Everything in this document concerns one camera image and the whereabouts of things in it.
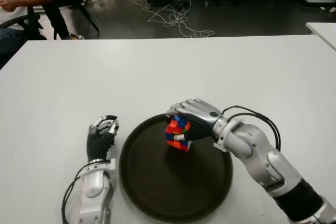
white table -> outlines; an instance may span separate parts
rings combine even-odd
[[[336,23],[306,23],[306,26],[336,50]]]
[[[315,35],[29,41],[0,71],[0,223],[61,223],[63,194],[87,162],[87,129],[98,116],[119,117],[121,150],[137,125],[187,98],[269,116],[287,159],[336,205],[335,66],[334,51]],[[274,143],[266,125],[245,122]],[[202,223],[286,223],[234,157],[233,165],[226,200]],[[78,200],[76,193],[67,205],[70,223]],[[111,223],[157,222],[119,184]]]

robotic hand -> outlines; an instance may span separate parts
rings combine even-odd
[[[79,176],[83,179],[80,191],[81,207],[77,224],[110,223],[110,203],[113,196],[111,179],[116,169],[116,159],[106,160],[110,147],[114,147],[119,122],[116,116],[98,118],[89,127],[87,154],[89,164]]]
[[[267,119],[254,113],[263,121]],[[200,99],[172,105],[166,113],[168,117],[177,114],[190,121],[191,128],[175,136],[176,140],[215,137],[214,146],[223,152],[230,151],[244,163],[250,176],[276,201],[290,223],[336,223],[336,209],[313,190],[280,151],[269,143],[261,129],[243,124],[234,116],[225,119],[218,109]]]

round tray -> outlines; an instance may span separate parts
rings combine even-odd
[[[165,222],[200,220],[225,199],[232,181],[229,153],[211,137],[188,152],[167,145],[164,114],[140,124],[120,157],[120,180],[130,200],[146,215]]]

person's hand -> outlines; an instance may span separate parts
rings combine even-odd
[[[166,116],[180,115],[190,122],[190,129],[175,137],[176,140],[198,140],[211,136],[213,128],[218,119],[222,118],[222,113],[212,105],[200,100],[186,100],[174,104],[167,111]]]
[[[15,0],[0,0],[0,7],[6,12],[13,12],[16,8]]]

rubik's cube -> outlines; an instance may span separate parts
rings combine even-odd
[[[191,141],[176,141],[174,135],[183,134],[189,129],[190,122],[179,115],[175,115],[165,131],[168,145],[187,152],[190,148]]]

